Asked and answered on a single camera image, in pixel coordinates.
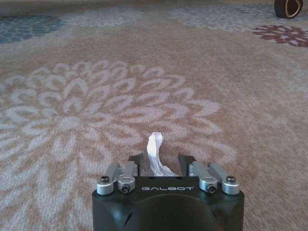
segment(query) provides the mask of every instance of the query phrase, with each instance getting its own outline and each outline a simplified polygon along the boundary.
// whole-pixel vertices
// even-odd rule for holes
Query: patterned carpet
[[[239,178],[245,231],[307,230],[308,10],[257,3],[0,3],[0,229],[92,230],[96,180],[160,131],[175,173]]]

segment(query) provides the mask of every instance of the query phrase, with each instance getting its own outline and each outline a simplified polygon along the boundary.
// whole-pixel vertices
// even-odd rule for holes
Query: crumpled paper
[[[153,132],[149,137],[147,146],[150,167],[154,176],[157,177],[174,177],[177,176],[167,166],[163,166],[159,159],[159,148],[163,143],[163,136],[160,132]]]

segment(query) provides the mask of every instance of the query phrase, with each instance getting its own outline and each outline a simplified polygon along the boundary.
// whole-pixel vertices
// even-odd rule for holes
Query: floral carpet pattern
[[[97,180],[154,131],[176,174],[239,179],[245,231],[305,231],[307,8],[259,2],[0,2],[0,231],[93,230]]]
[[[277,43],[287,43],[296,47],[308,47],[308,31],[298,27],[260,26],[254,34],[262,39],[273,40]]]
[[[281,24],[288,22],[278,18],[273,5],[244,4],[244,5],[207,5],[205,7],[181,7],[169,11],[171,19],[178,20],[187,26],[224,31],[253,30],[270,22]],[[303,10],[295,21],[308,21],[308,12]]]
[[[19,42],[61,29],[64,22],[50,15],[0,17],[0,44]]]
[[[116,26],[142,17],[142,13],[129,6],[106,7],[68,13],[63,19],[73,26]]]

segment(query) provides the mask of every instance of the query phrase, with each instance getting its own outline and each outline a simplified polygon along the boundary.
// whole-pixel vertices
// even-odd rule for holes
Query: brown object
[[[303,0],[275,0],[275,13],[280,18],[295,18],[303,8]]]

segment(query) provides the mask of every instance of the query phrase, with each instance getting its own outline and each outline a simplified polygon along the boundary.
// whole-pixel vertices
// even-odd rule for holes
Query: silver screw
[[[122,194],[128,194],[130,191],[130,187],[128,185],[124,185],[122,188],[121,188],[121,193]]]
[[[216,187],[214,185],[209,185],[206,189],[206,191],[210,194],[216,193]]]
[[[226,178],[227,182],[235,182],[235,177],[234,176],[227,176]]]
[[[109,176],[102,176],[101,177],[101,182],[103,182],[103,183],[109,182]]]

